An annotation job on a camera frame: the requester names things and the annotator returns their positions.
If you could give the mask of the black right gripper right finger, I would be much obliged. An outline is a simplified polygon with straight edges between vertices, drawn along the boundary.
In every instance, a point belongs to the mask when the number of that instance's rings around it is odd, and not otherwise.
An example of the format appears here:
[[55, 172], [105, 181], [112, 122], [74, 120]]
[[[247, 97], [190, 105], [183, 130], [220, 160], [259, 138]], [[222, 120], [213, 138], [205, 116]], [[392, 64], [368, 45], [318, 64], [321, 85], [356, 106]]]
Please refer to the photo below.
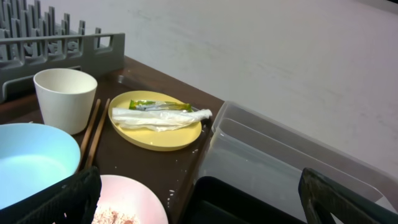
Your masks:
[[304, 168], [298, 184], [308, 223], [397, 224], [397, 214], [360, 196], [323, 174]]

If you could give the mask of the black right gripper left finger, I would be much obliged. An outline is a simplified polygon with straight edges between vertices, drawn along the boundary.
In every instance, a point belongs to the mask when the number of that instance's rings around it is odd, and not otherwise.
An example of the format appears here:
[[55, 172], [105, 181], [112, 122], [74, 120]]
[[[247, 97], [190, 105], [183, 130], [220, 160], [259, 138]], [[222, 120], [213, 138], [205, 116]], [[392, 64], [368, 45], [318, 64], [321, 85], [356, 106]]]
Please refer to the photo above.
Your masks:
[[92, 223], [101, 193], [93, 166], [1, 210], [1, 224]]

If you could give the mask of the rice food waste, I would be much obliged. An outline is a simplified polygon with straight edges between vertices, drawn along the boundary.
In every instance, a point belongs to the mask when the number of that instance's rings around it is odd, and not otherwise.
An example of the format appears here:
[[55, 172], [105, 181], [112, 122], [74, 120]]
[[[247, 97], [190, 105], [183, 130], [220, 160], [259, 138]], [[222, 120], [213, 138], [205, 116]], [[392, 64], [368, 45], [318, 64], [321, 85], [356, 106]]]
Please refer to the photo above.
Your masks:
[[135, 215], [109, 208], [98, 207], [91, 224], [139, 224]]

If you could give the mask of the pink bowl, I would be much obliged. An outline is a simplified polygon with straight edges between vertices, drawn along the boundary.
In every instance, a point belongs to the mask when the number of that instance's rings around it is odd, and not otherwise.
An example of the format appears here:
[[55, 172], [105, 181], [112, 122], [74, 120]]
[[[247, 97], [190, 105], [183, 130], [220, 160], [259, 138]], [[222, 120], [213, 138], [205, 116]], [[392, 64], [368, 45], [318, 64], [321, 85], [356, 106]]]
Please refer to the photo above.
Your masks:
[[97, 208], [111, 207], [135, 215], [139, 224], [168, 224], [164, 206], [142, 183], [120, 175], [102, 175], [101, 183]]

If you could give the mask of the light blue bowl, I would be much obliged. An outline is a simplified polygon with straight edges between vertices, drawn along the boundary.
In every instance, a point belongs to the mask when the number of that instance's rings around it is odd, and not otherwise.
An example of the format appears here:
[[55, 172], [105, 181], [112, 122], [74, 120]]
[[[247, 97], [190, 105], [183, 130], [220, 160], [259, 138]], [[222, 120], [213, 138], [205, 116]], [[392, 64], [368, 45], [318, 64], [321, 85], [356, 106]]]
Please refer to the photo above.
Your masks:
[[1, 208], [20, 202], [78, 169], [81, 152], [61, 129], [37, 123], [1, 125]]

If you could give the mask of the white cup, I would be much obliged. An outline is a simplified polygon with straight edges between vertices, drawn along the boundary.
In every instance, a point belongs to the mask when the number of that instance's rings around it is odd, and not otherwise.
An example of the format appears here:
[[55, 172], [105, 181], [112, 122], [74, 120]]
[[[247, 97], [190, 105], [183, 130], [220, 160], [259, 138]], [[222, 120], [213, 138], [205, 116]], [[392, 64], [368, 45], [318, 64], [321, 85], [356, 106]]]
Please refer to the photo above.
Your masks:
[[33, 77], [44, 124], [68, 134], [83, 131], [89, 120], [98, 82], [70, 68], [51, 68]]

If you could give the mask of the white napkin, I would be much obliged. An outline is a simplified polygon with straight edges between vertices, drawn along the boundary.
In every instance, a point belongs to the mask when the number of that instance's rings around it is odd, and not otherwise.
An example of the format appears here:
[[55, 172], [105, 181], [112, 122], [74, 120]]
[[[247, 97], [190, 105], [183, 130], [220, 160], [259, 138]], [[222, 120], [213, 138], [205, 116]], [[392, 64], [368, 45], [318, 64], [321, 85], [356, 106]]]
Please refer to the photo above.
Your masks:
[[111, 119], [120, 128], [146, 128], [157, 132], [172, 131], [208, 119], [210, 110], [186, 112], [179, 110], [138, 111], [124, 108], [113, 108]]

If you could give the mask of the green snack wrapper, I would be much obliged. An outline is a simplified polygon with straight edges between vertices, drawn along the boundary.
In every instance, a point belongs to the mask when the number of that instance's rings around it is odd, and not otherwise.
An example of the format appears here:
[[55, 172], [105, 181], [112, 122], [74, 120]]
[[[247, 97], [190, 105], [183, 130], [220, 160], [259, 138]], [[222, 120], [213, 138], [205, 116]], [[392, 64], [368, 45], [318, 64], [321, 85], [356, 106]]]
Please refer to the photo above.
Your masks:
[[161, 110], [177, 110], [192, 112], [192, 106], [189, 103], [176, 103], [171, 101], [151, 101], [151, 100], [131, 100], [129, 104], [130, 110], [139, 111], [161, 111]]

